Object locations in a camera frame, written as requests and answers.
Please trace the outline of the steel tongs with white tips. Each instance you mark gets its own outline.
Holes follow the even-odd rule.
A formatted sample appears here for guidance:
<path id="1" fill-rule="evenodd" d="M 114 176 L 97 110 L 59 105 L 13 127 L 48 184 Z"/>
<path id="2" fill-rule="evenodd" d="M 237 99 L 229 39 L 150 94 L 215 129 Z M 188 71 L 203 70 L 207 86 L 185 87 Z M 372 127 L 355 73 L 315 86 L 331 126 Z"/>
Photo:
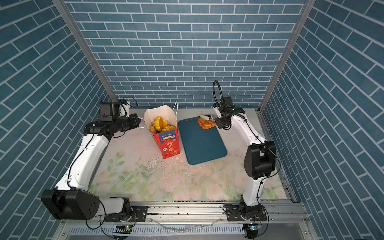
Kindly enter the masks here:
<path id="1" fill-rule="evenodd" d="M 200 115 L 200 118 L 205 121 L 214 121 L 215 119 L 210 115 Z"/>

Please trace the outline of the reddish brown flaky pastry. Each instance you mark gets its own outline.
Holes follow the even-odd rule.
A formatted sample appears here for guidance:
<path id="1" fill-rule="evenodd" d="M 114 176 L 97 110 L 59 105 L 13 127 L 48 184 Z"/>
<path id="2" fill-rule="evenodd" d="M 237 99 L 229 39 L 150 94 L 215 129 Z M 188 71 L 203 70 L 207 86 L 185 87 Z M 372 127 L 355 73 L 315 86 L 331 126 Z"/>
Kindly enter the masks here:
<path id="1" fill-rule="evenodd" d="M 203 129 L 203 130 L 207 130 L 207 129 L 210 129 L 210 128 L 213 128 L 216 126 L 216 123 L 215 121 L 212 121 L 212 120 L 204 120 L 202 118 L 199 118 L 198 119 L 198 124 L 200 125 L 200 127 Z"/>

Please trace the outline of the small round striped bun back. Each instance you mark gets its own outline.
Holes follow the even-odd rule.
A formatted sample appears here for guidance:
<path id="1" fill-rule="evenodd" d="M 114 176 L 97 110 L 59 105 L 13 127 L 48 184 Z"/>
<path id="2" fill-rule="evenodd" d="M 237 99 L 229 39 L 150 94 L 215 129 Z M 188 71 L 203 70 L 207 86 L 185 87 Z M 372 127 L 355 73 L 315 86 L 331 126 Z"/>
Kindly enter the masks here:
<path id="1" fill-rule="evenodd" d="M 161 132 L 167 125 L 168 122 L 164 120 L 161 116 L 158 116 L 154 119 L 153 127 L 157 132 Z"/>

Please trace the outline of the red white paper bag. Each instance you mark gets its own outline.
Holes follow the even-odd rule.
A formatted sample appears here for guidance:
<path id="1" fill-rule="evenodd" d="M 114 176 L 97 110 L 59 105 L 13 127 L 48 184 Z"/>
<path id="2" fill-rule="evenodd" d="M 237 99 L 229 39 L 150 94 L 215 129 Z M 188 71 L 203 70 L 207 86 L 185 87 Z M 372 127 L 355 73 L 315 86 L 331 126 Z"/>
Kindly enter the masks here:
<path id="1" fill-rule="evenodd" d="M 176 130 L 168 132 L 157 132 L 152 134 L 157 146 L 159 147 L 163 159 L 167 159 L 176 156 L 180 153 L 179 133 L 178 133 L 178 121 L 177 121 L 177 104 L 173 108 L 168 105 L 163 105 L 154 109 L 148 109 L 145 111 L 144 120 L 147 127 L 153 125 L 154 119 L 161 116 L 168 122 L 168 125 L 177 127 Z"/>

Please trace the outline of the twisted ring bread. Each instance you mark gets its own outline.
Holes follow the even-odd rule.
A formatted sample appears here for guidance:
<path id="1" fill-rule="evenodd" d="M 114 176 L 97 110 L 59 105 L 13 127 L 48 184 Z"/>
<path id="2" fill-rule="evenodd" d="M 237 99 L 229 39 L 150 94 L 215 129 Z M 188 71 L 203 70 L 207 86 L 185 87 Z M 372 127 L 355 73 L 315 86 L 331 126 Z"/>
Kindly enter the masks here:
<path id="1" fill-rule="evenodd" d="M 157 133 L 157 130 L 155 129 L 154 126 L 150 126 L 150 131 L 151 131 L 152 133 L 154 133 L 154 134 Z"/>

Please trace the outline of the sesame covered golden bun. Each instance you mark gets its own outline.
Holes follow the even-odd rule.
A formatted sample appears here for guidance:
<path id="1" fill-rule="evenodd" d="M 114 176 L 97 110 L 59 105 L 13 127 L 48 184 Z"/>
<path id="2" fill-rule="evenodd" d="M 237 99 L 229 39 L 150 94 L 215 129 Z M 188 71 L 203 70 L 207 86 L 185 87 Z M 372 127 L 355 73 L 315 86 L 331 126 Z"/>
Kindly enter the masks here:
<path id="1" fill-rule="evenodd" d="M 175 126 L 167 125 L 167 126 L 165 126 L 165 127 L 161 130 L 161 133 L 168 132 L 168 131 L 172 131 L 172 130 L 176 130 L 176 129 L 177 129 L 177 127 L 175 127 Z"/>

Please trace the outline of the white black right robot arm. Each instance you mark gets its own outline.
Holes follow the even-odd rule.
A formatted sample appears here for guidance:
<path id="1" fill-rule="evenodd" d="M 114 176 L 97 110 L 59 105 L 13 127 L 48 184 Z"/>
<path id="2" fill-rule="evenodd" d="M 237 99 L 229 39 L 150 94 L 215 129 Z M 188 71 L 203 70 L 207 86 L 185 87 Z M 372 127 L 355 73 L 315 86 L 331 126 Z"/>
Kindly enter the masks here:
<path id="1" fill-rule="evenodd" d="M 244 169 L 249 177 L 242 201 L 247 207 L 260 204 L 264 183 L 276 169 L 276 145 L 267 141 L 252 126 L 245 111 L 233 105 L 231 97 L 215 99 L 215 118 L 219 129 L 235 128 L 248 145 Z"/>

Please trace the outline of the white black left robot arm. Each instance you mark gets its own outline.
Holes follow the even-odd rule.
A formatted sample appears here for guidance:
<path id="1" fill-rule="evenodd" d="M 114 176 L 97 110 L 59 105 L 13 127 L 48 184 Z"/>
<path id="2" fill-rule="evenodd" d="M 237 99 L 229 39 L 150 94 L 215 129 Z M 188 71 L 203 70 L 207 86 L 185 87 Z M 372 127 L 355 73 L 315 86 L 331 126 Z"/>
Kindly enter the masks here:
<path id="1" fill-rule="evenodd" d="M 141 119 L 130 114 L 125 99 L 101 102 L 96 121 L 89 122 L 78 152 L 68 170 L 53 189 L 44 190 L 41 201 L 57 220 L 91 220 L 111 216 L 116 221 L 131 220 L 128 198 L 100 199 L 89 191 L 105 151 L 116 133 L 139 127 Z"/>

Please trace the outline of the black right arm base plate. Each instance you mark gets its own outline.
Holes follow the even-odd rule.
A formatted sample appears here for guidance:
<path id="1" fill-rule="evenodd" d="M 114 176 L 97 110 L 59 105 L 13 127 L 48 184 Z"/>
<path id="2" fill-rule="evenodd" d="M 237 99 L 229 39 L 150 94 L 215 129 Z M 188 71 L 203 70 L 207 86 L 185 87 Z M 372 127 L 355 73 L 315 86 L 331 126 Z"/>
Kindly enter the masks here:
<path id="1" fill-rule="evenodd" d="M 266 221 L 267 213 L 263 205 L 258 204 L 253 207 L 246 206 L 243 203 L 239 205 L 223 205 L 222 210 L 225 212 L 227 221 Z"/>

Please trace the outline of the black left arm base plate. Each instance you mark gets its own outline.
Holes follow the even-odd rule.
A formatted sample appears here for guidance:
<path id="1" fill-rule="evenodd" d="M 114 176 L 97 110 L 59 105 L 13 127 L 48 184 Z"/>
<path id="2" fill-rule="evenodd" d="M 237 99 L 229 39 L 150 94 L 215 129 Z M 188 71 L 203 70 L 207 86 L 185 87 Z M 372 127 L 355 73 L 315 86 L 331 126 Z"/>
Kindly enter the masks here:
<path id="1" fill-rule="evenodd" d="M 130 210 L 123 210 L 117 214 L 106 216 L 107 223 L 141 223 L 145 222 L 148 212 L 148 206 L 133 206 Z"/>

